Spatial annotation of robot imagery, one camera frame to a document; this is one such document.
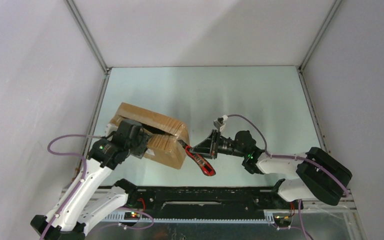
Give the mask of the brown cardboard express box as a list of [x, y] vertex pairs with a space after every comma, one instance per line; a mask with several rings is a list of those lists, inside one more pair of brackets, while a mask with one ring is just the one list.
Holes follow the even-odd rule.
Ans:
[[185, 150], [178, 142], [189, 144], [190, 138], [186, 123], [139, 106], [123, 102], [106, 126], [105, 134], [119, 127], [123, 120], [135, 120], [142, 124], [144, 131], [150, 134], [146, 159], [179, 170], [186, 158]]

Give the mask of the red black utility knife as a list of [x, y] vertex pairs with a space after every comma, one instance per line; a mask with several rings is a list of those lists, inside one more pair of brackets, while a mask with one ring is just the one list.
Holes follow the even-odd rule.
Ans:
[[202, 157], [201, 155], [199, 155], [197, 153], [192, 153], [190, 151], [192, 149], [192, 147], [190, 145], [188, 145], [185, 141], [178, 140], [178, 142], [180, 143], [180, 145], [184, 149], [186, 155], [197, 164], [197, 166], [199, 167], [199, 169], [201, 170], [201, 172], [205, 176], [213, 177], [216, 175], [215, 169], [204, 157]]

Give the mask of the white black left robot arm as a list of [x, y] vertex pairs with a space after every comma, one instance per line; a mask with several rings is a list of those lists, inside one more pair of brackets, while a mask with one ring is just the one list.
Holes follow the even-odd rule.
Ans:
[[102, 182], [129, 156], [141, 158], [147, 151], [151, 134], [135, 120], [123, 120], [116, 130], [80, 155], [82, 169], [59, 202], [45, 215], [36, 215], [30, 225], [42, 240], [83, 240], [114, 210], [133, 208], [138, 202], [138, 186], [126, 179], [115, 182], [110, 191], [87, 205]]

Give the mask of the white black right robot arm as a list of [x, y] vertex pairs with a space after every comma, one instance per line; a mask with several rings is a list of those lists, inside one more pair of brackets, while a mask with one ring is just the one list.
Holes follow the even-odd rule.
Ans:
[[271, 204], [284, 209], [290, 202], [318, 199], [336, 206], [343, 196], [348, 195], [348, 184], [352, 172], [319, 147], [297, 154], [269, 154], [257, 146], [248, 130], [241, 130], [234, 138], [224, 137], [219, 130], [190, 152], [206, 159], [216, 159], [219, 154], [241, 157], [242, 166], [250, 174], [281, 174], [271, 194]]

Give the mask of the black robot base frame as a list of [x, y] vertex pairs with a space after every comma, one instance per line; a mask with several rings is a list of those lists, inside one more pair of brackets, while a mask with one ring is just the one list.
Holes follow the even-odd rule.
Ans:
[[122, 179], [128, 199], [98, 222], [121, 223], [268, 223], [298, 216], [304, 203], [287, 202], [272, 187], [135, 186]]

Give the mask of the aluminium left corner post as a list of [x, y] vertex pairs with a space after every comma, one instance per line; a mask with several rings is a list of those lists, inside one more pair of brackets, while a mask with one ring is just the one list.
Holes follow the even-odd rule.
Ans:
[[110, 70], [108, 65], [106, 64], [104, 57], [91, 33], [89, 30], [87, 23], [78, 7], [76, 2], [74, 0], [64, 0], [68, 11], [72, 15], [74, 22], [76, 23], [77, 27], [80, 30], [80, 33], [85, 39], [86, 44], [88, 45], [89, 49], [92, 52], [92, 55], [95, 57], [99, 67], [101, 68], [102, 72], [104, 74], [107, 74]]

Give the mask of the aluminium corner post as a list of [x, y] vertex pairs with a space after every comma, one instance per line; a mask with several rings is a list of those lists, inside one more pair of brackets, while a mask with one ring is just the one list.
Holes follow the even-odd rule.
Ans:
[[110, 70], [108, 65], [106, 64], [104, 57], [91, 33], [89, 30], [87, 23], [78, 7], [76, 2], [74, 0], [64, 0], [68, 11], [72, 15], [74, 22], [76, 23], [77, 27], [80, 30], [80, 33], [85, 39], [86, 44], [88, 45], [89, 49], [92, 52], [92, 55], [95, 57], [99, 67], [101, 68], [102, 72], [104, 74], [107, 74]]
[[311, 42], [308, 50], [306, 51], [303, 60], [301, 61], [298, 69], [301, 73], [304, 72], [305, 68], [307, 67], [308, 63], [310, 62], [314, 52], [316, 51], [318, 45], [320, 44], [322, 38], [326, 34], [331, 22], [333, 21], [334, 17], [336, 16], [339, 8], [341, 7], [343, 3], [343, 0], [334, 0], [331, 4], [327, 14], [325, 15], [322, 24], [320, 25], [319, 29], [316, 32], [316, 35]]

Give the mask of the aluminium right corner post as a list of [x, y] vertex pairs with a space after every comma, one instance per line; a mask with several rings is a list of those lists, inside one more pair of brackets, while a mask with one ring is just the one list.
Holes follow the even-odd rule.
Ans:
[[316, 51], [318, 45], [320, 44], [322, 38], [326, 34], [331, 22], [333, 21], [334, 17], [336, 16], [339, 8], [341, 7], [343, 3], [343, 0], [334, 0], [331, 4], [327, 14], [325, 15], [322, 24], [320, 25], [319, 29], [316, 32], [316, 35], [311, 42], [308, 50], [306, 51], [303, 60], [301, 61], [298, 69], [301, 73], [304, 72], [305, 68], [307, 67], [308, 63], [310, 62], [314, 52]]

